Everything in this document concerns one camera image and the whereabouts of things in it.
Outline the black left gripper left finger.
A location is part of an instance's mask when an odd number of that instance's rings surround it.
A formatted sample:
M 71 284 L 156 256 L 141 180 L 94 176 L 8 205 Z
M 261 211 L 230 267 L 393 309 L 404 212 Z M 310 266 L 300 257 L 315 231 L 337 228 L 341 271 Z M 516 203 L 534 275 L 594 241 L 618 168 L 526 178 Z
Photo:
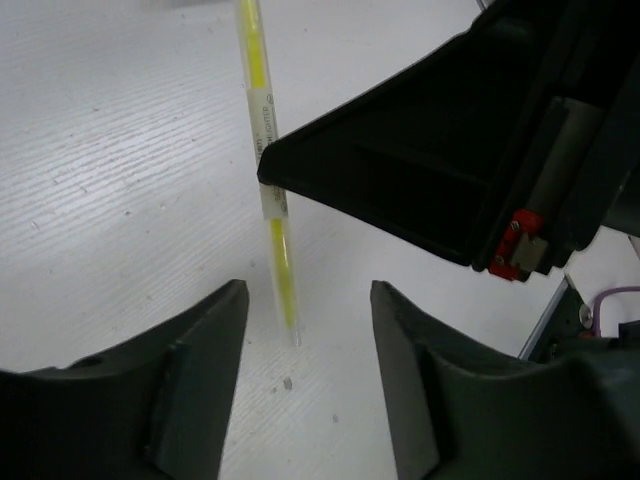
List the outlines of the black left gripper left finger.
M 231 280 L 186 312 L 170 344 L 151 416 L 147 458 L 171 479 L 216 479 L 248 317 L 249 293 Z

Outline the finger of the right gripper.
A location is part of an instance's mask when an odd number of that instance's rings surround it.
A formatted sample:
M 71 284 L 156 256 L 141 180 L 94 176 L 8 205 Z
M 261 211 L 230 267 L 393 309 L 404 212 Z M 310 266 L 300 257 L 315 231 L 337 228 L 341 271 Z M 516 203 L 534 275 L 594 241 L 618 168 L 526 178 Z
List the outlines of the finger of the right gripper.
M 461 265 L 487 241 L 493 196 L 534 61 L 528 22 L 472 29 L 277 141 L 269 176 Z

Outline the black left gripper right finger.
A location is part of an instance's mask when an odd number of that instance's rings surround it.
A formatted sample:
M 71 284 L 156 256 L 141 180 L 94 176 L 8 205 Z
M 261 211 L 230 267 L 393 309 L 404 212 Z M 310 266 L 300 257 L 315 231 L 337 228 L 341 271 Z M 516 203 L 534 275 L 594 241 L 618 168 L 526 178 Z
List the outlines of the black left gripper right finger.
M 372 283 L 370 301 L 397 477 L 426 479 L 441 455 L 412 318 L 420 310 L 386 281 Z

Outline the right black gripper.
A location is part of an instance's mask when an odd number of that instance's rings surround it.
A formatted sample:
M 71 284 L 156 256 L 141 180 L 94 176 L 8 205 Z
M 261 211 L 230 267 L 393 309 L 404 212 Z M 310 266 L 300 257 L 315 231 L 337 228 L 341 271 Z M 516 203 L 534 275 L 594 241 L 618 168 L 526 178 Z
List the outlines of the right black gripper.
M 639 5 L 483 1 L 469 36 L 471 265 L 525 281 L 584 250 L 638 173 Z

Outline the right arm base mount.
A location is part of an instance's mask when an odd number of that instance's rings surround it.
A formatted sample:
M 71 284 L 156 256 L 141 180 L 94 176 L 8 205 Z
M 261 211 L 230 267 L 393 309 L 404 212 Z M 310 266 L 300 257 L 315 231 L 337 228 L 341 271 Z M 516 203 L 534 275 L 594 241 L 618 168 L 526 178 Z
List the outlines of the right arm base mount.
M 638 285 L 605 289 L 589 304 L 583 300 L 569 275 L 565 274 L 518 358 L 546 364 L 570 353 L 638 350 L 638 319 L 620 322 L 615 337 L 603 336 L 601 325 L 605 300 L 638 292 Z

